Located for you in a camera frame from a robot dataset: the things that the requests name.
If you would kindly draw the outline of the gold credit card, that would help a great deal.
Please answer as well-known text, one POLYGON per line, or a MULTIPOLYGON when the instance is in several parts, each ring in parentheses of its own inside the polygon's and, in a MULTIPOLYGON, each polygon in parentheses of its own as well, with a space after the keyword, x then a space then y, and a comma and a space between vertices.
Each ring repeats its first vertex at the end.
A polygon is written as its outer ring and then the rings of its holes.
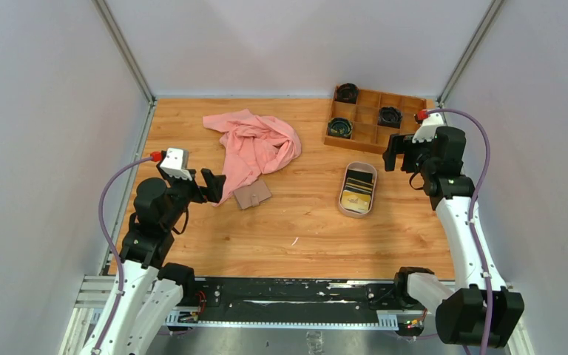
POLYGON ((341 206, 358 214, 368 213, 371 207, 371 196, 361 192, 344 190, 340 199, 341 206))

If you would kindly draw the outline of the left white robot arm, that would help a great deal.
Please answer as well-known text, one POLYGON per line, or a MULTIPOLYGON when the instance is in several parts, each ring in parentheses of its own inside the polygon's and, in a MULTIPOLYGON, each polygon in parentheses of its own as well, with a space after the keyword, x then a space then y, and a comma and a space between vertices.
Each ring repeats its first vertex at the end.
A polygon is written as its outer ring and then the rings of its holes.
POLYGON ((199 186, 195 171, 188 173, 187 180, 161 172, 139 183, 112 296, 82 354, 144 354, 171 310, 195 300, 194 269, 165 259, 189 204, 220 202, 226 176, 202 169, 206 184, 199 186))

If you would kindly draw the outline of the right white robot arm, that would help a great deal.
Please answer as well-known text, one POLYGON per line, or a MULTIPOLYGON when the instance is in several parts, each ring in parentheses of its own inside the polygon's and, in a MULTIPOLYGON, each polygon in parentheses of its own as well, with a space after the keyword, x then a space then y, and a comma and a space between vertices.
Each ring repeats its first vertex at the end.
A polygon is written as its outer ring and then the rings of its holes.
POLYGON ((430 269, 402 267, 396 273, 394 302, 401 308, 423 306, 435 318, 445 344, 503 348, 510 340, 525 304, 507 288, 480 236, 476 187, 464 175, 467 140, 457 128, 440 126, 429 140, 392 134, 382 158, 393 171, 397 155, 401 170, 423 179, 421 190, 430 198, 450 247, 455 286, 450 289, 430 269))

